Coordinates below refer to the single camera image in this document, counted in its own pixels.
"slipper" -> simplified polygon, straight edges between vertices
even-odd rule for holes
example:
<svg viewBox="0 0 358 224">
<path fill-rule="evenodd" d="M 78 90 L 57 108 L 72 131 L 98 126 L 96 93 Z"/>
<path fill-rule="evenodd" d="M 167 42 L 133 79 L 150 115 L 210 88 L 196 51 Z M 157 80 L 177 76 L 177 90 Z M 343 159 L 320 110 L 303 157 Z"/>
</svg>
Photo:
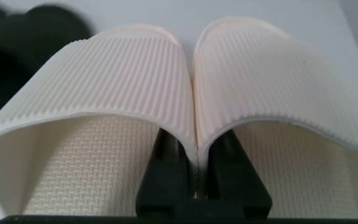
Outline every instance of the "slipper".
<svg viewBox="0 0 358 224">
<path fill-rule="evenodd" d="M 0 218 L 135 215 L 159 128 L 196 164 L 185 56 L 162 30 L 126 27 L 68 44 L 6 104 Z"/>
<path fill-rule="evenodd" d="M 358 157 L 358 76 L 246 17 L 209 25 L 193 65 L 201 182 L 211 142 L 234 128 L 272 196 L 270 217 L 358 217 L 348 157 Z"/>
</svg>

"ribbed fabric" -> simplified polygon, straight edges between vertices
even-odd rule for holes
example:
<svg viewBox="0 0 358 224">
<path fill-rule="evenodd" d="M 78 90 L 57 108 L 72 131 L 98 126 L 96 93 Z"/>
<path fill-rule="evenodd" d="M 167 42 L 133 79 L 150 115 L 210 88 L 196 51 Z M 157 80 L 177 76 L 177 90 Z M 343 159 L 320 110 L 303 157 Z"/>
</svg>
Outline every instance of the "ribbed fabric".
<svg viewBox="0 0 358 224">
<path fill-rule="evenodd" d="M 23 184 L 23 180 L 30 176 L 28 170 L 34 151 L 40 150 L 35 146 L 46 138 L 39 134 L 39 129 L 45 122 L 98 114 L 141 119 L 166 129 L 178 138 L 189 160 L 196 167 L 193 95 L 184 53 L 180 44 L 171 38 L 172 35 L 161 38 L 162 28 L 156 27 L 155 31 L 152 29 L 153 27 L 139 29 L 134 32 L 136 36 L 131 37 L 128 37 L 128 32 L 123 32 L 122 37 L 117 33 L 110 33 L 111 35 L 100 35 L 100 38 L 67 45 L 0 111 L 0 138 L 28 129 L 12 130 L 39 124 L 32 131 L 36 136 L 28 140 L 33 141 L 28 150 L 20 147 L 24 142 L 13 144 L 5 141 L 0 145 L 0 149 L 6 151 L 20 148 L 20 152 L 25 155 L 21 158 L 27 158 L 11 161 L 12 170 L 9 175 L 17 176 L 20 182 L 4 183 L 6 177 L 1 172 L 0 185 L 14 185 L 15 190 L 7 194 L 4 193 L 6 189 L 0 187 L 0 218 L 17 213 L 16 207 L 20 207 L 20 204 L 25 206 L 25 202 L 18 201 L 17 197 L 24 198 L 24 194 L 30 191 L 26 189 L 28 186 Z M 142 31 L 145 32 L 144 37 L 140 35 Z M 103 127 L 93 125 L 85 131 L 79 131 L 93 136 L 101 133 L 100 128 Z M 65 145 L 80 146 L 76 145 L 75 139 Z M 127 157 L 132 155 L 126 147 L 115 149 L 117 151 L 112 154 L 125 154 Z M 114 169 L 128 169 L 123 164 L 126 163 L 117 164 Z M 10 195 L 18 196 L 8 200 Z M 5 206 L 7 202 L 16 203 L 17 206 Z M 29 211 L 39 209 L 34 205 L 34 209 L 29 208 Z"/>
<path fill-rule="evenodd" d="M 358 76 L 343 75 L 270 24 L 210 25 L 195 49 L 194 74 L 200 169 L 214 139 L 258 120 L 304 126 L 358 150 Z"/>
</svg>

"textured footbed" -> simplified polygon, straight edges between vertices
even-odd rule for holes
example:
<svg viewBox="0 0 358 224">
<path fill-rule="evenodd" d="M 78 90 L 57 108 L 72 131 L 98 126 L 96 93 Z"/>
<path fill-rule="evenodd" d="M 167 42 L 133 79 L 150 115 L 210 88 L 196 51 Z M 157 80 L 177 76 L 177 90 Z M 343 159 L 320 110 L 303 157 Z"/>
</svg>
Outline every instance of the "textured footbed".
<svg viewBox="0 0 358 224">
<path fill-rule="evenodd" d="M 135 216 L 135 196 L 157 131 L 116 116 L 43 125 L 23 214 Z"/>
<path fill-rule="evenodd" d="M 358 217 L 341 146 L 278 122 L 234 131 L 272 197 L 270 217 Z"/>
</svg>

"white slipper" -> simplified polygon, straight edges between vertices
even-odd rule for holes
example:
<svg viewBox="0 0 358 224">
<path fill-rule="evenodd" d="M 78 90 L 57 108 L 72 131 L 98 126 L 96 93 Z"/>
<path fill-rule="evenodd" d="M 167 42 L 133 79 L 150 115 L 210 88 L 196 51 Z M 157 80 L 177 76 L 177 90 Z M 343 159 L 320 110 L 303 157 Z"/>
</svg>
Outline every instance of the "white slipper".
<svg viewBox="0 0 358 224">
<path fill-rule="evenodd" d="M 184 57 L 178 41 L 153 26 L 98 34 L 56 53 L 0 111 L 0 218 L 135 215 L 159 127 L 181 141 L 195 169 Z"/>
<path fill-rule="evenodd" d="M 243 17 L 205 29 L 193 73 L 203 173 L 210 143 L 227 130 L 292 124 L 302 129 L 236 128 L 272 194 L 271 217 L 358 217 L 343 149 L 358 152 L 358 75 L 355 82 L 273 25 Z"/>
</svg>

